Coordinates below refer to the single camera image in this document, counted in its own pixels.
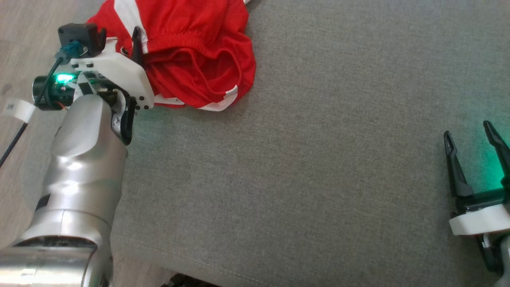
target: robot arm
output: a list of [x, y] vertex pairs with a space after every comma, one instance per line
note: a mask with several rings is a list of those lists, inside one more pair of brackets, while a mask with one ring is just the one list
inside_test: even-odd
[[52, 143], [32, 222], [19, 239], [0, 250], [0, 287], [110, 285], [110, 234], [126, 146], [132, 139], [135, 110], [154, 106], [140, 55], [132, 60], [115, 52], [114, 39], [98, 45], [101, 35], [91, 24], [66, 25], [59, 33], [62, 43], [77, 40], [89, 52], [82, 56], [92, 57], [68, 59], [77, 72], [53, 76], [47, 90], [42, 91], [47, 77], [34, 82], [34, 94], [44, 92], [40, 109], [69, 109]]
[[510, 149], [490, 122], [485, 121], [483, 126], [504, 172], [503, 188], [475, 193], [466, 182], [451, 134], [445, 132], [450, 189], [457, 208], [450, 219], [450, 227], [454, 235], [472, 236], [478, 242], [487, 269], [501, 276], [495, 287], [509, 287]]

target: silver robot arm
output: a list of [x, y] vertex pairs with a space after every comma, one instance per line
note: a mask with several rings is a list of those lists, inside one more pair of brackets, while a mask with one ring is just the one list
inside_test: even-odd
[[[78, 39], [70, 46], [83, 51], [65, 61], [76, 73], [34, 81], [34, 94], [44, 92], [39, 109], [69, 109], [52, 143], [32, 222], [0, 250], [0, 287], [110, 286], [110, 234], [121, 197], [126, 146], [135, 110], [154, 106], [142, 67], [139, 29], [133, 34], [131, 58], [115, 51], [116, 39], [106, 40], [105, 32], [98, 36], [95, 25], [69, 24], [59, 33], [63, 45]], [[46, 80], [52, 83], [47, 89]]]
[[77, 99], [52, 144], [42, 197], [28, 230], [0, 251], [0, 286], [107, 287], [127, 150], [96, 95]]

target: gray couch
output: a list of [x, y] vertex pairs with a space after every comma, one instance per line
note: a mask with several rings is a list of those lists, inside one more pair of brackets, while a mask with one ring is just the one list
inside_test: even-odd
[[[76, 22], [100, 1], [83, 1]], [[510, 140], [510, 5], [252, 0], [251, 92], [221, 113], [139, 112], [114, 248], [222, 286], [490, 286], [451, 235], [450, 130], [476, 190]], [[62, 113], [38, 115], [35, 206]]]

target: white label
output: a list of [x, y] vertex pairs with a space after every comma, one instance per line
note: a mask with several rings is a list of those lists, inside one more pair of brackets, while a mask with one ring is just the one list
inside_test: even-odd
[[13, 116], [28, 123], [34, 110], [35, 106], [29, 102], [19, 99], [8, 99], [2, 115]]

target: white tape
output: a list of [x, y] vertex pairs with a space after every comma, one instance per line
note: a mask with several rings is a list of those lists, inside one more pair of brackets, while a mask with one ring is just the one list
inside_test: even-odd
[[493, 205], [450, 219], [453, 235], [476, 235], [510, 230], [510, 214], [502, 205]]
[[29, 102], [19, 99], [8, 99], [2, 115], [13, 116], [28, 123], [34, 110], [35, 106]]

